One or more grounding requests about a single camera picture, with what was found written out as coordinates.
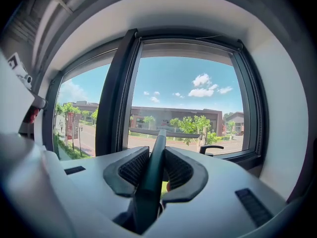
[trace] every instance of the window handle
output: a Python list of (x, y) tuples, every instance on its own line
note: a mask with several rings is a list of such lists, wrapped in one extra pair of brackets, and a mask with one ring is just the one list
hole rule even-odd
[(203, 146), (200, 147), (199, 153), (205, 154), (206, 153), (206, 149), (208, 149), (208, 148), (224, 149), (224, 147), (221, 146), (221, 145), (203, 145)]

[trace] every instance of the black grille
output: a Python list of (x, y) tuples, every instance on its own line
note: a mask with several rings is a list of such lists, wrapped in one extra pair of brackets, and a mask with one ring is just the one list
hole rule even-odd
[(171, 189), (184, 185), (193, 176), (193, 168), (174, 154), (165, 154), (165, 169), (168, 173)]
[(137, 187), (145, 164), (148, 160), (148, 152), (139, 154), (119, 168), (119, 175), (123, 179)]
[(272, 214), (248, 188), (238, 190), (235, 193), (257, 227), (273, 218)]
[(78, 166), (78, 167), (74, 167), (74, 168), (70, 168), (70, 169), (65, 169), (64, 171), (67, 175), (71, 175), (71, 174), (74, 174), (74, 173), (77, 173), (80, 171), (84, 171), (84, 170), (86, 170), (84, 167)]

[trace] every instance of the window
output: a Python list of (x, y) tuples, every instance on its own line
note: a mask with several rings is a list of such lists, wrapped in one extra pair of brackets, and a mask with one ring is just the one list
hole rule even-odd
[(109, 67), (91, 69), (61, 84), (53, 121), (54, 151), (61, 161), (96, 156), (96, 118)]
[(241, 123), (244, 105), (241, 84), (231, 53), (193, 43), (145, 43), (134, 86), (128, 148), (149, 145), (156, 136), (147, 130), (165, 129), (183, 137), (167, 137), (167, 146), (206, 153), (246, 150)]

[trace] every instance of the building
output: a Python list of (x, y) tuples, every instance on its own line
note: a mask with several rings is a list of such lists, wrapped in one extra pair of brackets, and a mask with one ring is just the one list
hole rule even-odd
[(87, 101), (77, 101), (77, 102), (68, 102), (73, 105), (73, 107), (78, 108), (80, 111), (87, 110), (89, 115), (86, 116), (86, 121), (92, 122), (91, 115), (99, 106), (99, 103), (87, 102)]
[(132, 120), (130, 127), (148, 129), (149, 125), (144, 122), (144, 117), (153, 116), (154, 124), (151, 124), (150, 129), (166, 129), (174, 132), (174, 127), (169, 124), (173, 118), (183, 120), (184, 117), (205, 116), (211, 121), (211, 131), (214, 130), (217, 136), (222, 136), (222, 111), (217, 110), (190, 110), (190, 109), (168, 109), (168, 108), (150, 108), (150, 107), (132, 107)]
[(244, 114), (243, 112), (235, 112), (226, 118), (225, 122), (234, 122), (233, 131), (242, 132), (244, 131)]

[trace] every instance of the sky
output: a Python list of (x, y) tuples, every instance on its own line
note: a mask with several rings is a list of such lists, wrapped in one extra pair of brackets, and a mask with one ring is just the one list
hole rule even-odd
[[(61, 85), (58, 102), (99, 103), (109, 65)], [(154, 57), (140, 60), (133, 106), (243, 112), (234, 68), (205, 59)]]

